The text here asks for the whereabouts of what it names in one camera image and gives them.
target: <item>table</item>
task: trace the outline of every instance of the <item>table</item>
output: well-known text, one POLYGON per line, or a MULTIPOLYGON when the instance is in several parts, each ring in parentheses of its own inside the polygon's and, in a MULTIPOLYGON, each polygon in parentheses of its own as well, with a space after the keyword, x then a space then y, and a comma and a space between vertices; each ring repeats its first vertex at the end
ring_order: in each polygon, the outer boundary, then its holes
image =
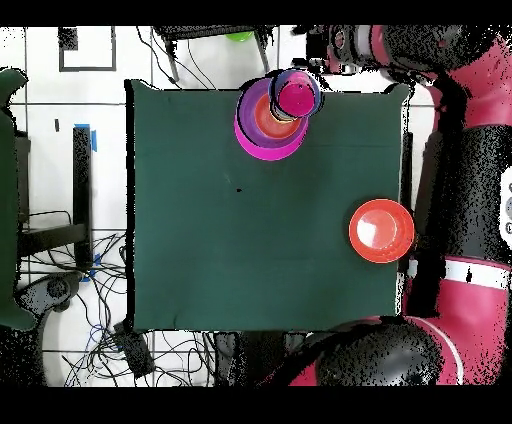
POLYGON ((318 331, 394 314, 396 263, 360 258, 348 223, 367 200, 398 199, 407 87, 326 93, 278 162, 238 144, 237 90, 126 87, 136 329, 318 331))

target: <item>green table surface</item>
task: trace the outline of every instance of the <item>green table surface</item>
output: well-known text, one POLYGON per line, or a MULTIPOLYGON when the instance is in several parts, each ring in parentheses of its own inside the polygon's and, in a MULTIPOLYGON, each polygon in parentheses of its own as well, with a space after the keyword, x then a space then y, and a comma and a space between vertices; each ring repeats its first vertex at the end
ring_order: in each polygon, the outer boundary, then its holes
POLYGON ((235 138, 239 91, 131 84, 135 328, 314 331, 394 314, 396 263, 359 257, 348 223, 398 199, 407 87, 326 93, 302 146, 265 162, 235 138))

